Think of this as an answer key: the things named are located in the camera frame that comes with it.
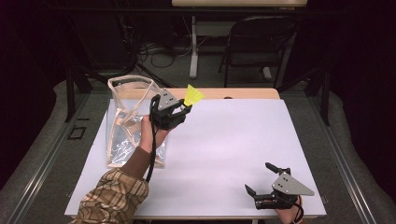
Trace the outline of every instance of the black office chair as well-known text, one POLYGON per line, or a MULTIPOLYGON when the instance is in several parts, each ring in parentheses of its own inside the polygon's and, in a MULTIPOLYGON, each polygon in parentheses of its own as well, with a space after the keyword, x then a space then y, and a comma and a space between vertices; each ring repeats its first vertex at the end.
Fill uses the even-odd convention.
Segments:
POLYGON ((238 21, 229 34, 219 72, 225 61, 224 87, 231 67, 277 67, 274 88, 285 55, 285 44, 296 32, 291 17, 247 17, 238 21))

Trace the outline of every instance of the desk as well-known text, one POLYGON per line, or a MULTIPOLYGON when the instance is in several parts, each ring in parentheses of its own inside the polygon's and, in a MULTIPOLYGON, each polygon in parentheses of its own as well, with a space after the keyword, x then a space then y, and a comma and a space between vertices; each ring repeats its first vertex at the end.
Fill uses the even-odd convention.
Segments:
MULTIPOLYGON (((168 90, 177 98, 186 91, 168 90)), ((267 161, 290 167, 292 175, 315 192, 304 197, 306 217, 326 215, 288 109, 275 90, 199 90, 205 99, 169 134, 165 166, 154 169, 150 193, 135 219, 276 217, 273 210, 257 210, 245 190, 248 184, 258 193, 272 191, 277 175, 265 168, 267 161), (233 99, 221 99, 226 96, 233 99)), ((107 170, 105 115, 67 216, 77 214, 79 201, 107 170)))
MULTIPOLYGON (((307 0, 172 0, 174 7, 305 7, 307 0)), ((197 32, 197 21, 192 16, 191 21, 191 66, 190 78, 197 78, 198 50, 197 36, 210 35, 216 30, 215 35, 227 35, 230 33, 231 22, 217 22, 214 25, 207 25, 208 32, 197 32)))

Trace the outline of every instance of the yellow object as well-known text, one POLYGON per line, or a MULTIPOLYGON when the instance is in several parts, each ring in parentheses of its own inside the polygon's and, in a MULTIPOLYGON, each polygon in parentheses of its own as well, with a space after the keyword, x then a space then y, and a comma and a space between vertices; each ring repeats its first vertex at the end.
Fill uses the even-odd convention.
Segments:
POLYGON ((196 90, 192 85, 187 86, 186 97, 184 97, 184 105, 189 106, 196 104, 202 100, 205 96, 196 90))

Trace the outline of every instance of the brown plaid shirt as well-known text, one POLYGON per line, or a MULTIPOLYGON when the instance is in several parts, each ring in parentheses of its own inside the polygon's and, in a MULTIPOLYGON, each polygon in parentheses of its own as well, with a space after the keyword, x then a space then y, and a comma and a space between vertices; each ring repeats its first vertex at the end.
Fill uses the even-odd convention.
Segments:
POLYGON ((149 195, 149 184, 125 174, 120 168, 107 172, 81 201, 71 224, 128 223, 149 195))

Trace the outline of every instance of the table leg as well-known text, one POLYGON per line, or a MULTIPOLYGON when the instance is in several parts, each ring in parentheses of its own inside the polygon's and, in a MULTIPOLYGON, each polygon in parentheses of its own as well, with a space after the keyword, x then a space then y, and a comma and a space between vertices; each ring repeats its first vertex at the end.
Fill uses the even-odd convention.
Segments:
POLYGON ((190 65, 190 78, 197 78, 198 69, 198 52, 197 52, 197 33, 196 33, 196 20, 195 16, 192 16, 191 21, 191 65, 190 65))

